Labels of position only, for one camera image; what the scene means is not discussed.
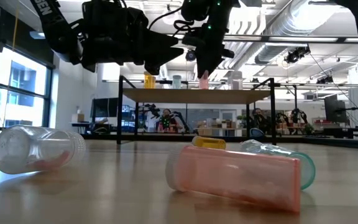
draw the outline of wooden table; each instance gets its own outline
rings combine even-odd
[[[299,215],[174,192],[165,182],[171,142],[117,147],[113,141],[87,141],[89,153],[77,169],[0,172],[0,223],[358,224],[358,149],[279,145],[308,153],[317,167],[314,184],[301,194]]]

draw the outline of computer screen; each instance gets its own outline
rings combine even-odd
[[[345,102],[338,101],[337,96],[330,96],[324,99],[324,105],[326,108],[326,119],[335,123],[346,123],[347,116],[346,111],[340,111],[339,109],[346,108]]]
[[[91,117],[95,107],[95,118],[115,118],[117,116],[118,98],[93,99]]]

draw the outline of ductwork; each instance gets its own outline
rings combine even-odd
[[[310,0],[294,0],[277,20],[267,28],[265,35],[309,35],[323,25],[335,12],[336,6],[309,5]],[[288,47],[253,43],[234,68],[243,72],[243,77],[251,77],[265,66],[246,64],[269,64]]]

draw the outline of window frame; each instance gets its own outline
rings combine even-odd
[[[38,93],[35,93],[35,92],[32,92],[32,91],[24,90],[24,89],[21,89],[21,88],[17,88],[17,87],[11,86],[11,85],[5,85],[5,84],[1,84],[1,83],[0,83],[0,89],[7,90],[7,95],[8,96],[9,96],[9,92],[13,91],[13,92],[20,93],[20,94],[23,94],[23,95],[42,98],[44,100],[44,109],[43,109],[43,113],[42,113],[42,127],[47,128],[47,127],[49,127],[49,116],[50,116],[49,110],[50,110],[50,102],[51,102],[50,93],[51,93],[51,87],[52,87],[51,84],[52,84],[52,70],[53,70],[53,68],[45,65],[44,63],[40,63],[38,60],[34,60],[34,58],[32,58],[32,57],[30,57],[30,56],[28,56],[26,54],[23,54],[22,52],[19,52],[19,51],[16,51],[16,50],[14,52],[17,53],[17,54],[22,55],[23,57],[28,58],[29,60],[33,60],[33,61],[41,64],[42,66],[46,67],[47,74],[45,75],[45,94],[41,95],[41,94],[38,94]]]

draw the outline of ceiling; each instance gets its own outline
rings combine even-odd
[[[81,4],[83,1],[80,0],[58,0],[63,15],[68,22],[73,22],[79,18],[82,18]],[[167,0],[150,0],[150,1],[130,1],[127,0],[129,7],[136,7],[142,9],[149,21],[154,20],[156,17],[162,15],[166,11],[166,5],[169,3],[172,9],[176,9],[181,5],[182,0],[167,1]],[[275,5],[269,5],[264,7],[264,13],[266,14],[266,22],[277,14],[281,8],[288,2],[288,0],[275,0]],[[30,0],[0,0],[0,6],[12,14],[15,14],[16,9],[19,10],[19,19],[24,21],[35,30],[42,31],[41,24],[36,15],[34,8],[32,7]],[[239,9],[242,21],[243,14],[246,14],[249,20],[256,19],[259,14],[245,13],[250,12],[249,9],[244,9],[244,6]],[[167,24],[163,20],[159,20],[155,23],[152,30],[165,34],[171,34],[175,32],[172,25]],[[323,36],[356,36],[356,23],[353,15],[347,9],[341,9],[339,12],[331,16],[319,28],[314,30],[311,35],[323,35]],[[233,47],[233,51],[237,52],[236,45],[232,43],[226,43],[226,46]],[[358,62],[358,44],[311,44],[311,54],[314,59],[319,63],[320,67],[316,64],[312,57],[307,56],[300,60],[297,64],[292,65],[286,69],[287,66],[282,62],[283,57],[279,57],[270,66],[265,67],[260,72],[255,73],[255,77],[260,77],[262,80],[268,77],[274,77],[278,82],[294,82],[294,83],[306,83],[313,82],[310,77],[317,76],[321,73],[321,69],[333,68],[332,71],[328,70],[333,74],[334,80],[340,83],[347,81],[347,70],[353,67]],[[185,56],[182,55],[171,62],[167,63],[168,71],[189,71],[195,70],[196,62],[187,62]],[[124,69],[127,76],[132,74],[139,74],[144,72],[142,66],[135,66],[132,63],[126,64]],[[219,75],[214,74],[213,81],[224,80],[224,75],[228,70],[219,71]]]

